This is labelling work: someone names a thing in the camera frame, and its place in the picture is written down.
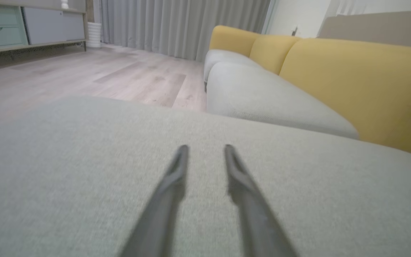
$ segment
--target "white planter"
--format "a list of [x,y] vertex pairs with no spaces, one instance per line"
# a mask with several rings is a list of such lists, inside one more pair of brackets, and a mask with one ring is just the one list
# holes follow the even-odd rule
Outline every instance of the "white planter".
[[88,23],[87,47],[92,49],[101,48],[101,23]]

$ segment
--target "gray curtain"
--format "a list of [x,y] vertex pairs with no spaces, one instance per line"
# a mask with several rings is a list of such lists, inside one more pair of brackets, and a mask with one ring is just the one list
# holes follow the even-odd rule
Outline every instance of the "gray curtain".
[[101,0],[103,38],[105,43],[203,61],[216,25],[261,33],[269,2]]

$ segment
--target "beige panel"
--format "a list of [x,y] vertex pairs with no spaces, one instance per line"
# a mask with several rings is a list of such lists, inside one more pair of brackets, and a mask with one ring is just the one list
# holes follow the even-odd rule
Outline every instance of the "beige panel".
[[330,17],[318,37],[411,46],[411,11]]
[[[69,0],[69,8],[85,12],[85,0]],[[33,8],[61,9],[61,0],[0,0],[0,5],[26,6]]]

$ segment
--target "wooden floor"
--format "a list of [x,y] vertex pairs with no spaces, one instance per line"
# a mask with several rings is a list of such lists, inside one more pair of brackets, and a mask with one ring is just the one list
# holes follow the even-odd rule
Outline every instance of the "wooden floor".
[[103,46],[0,68],[0,122],[65,96],[100,96],[204,112],[203,64]]

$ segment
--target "yellow fabric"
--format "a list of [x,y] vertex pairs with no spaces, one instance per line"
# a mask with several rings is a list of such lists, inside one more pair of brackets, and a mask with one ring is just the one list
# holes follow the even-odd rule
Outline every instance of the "yellow fabric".
[[300,39],[295,36],[261,35],[253,43],[250,59],[266,70],[279,74],[286,55]]
[[238,52],[249,57],[253,43],[258,36],[260,34],[238,28],[216,26],[212,31],[209,49]]
[[411,153],[411,47],[303,39],[280,76],[344,116],[361,140]]

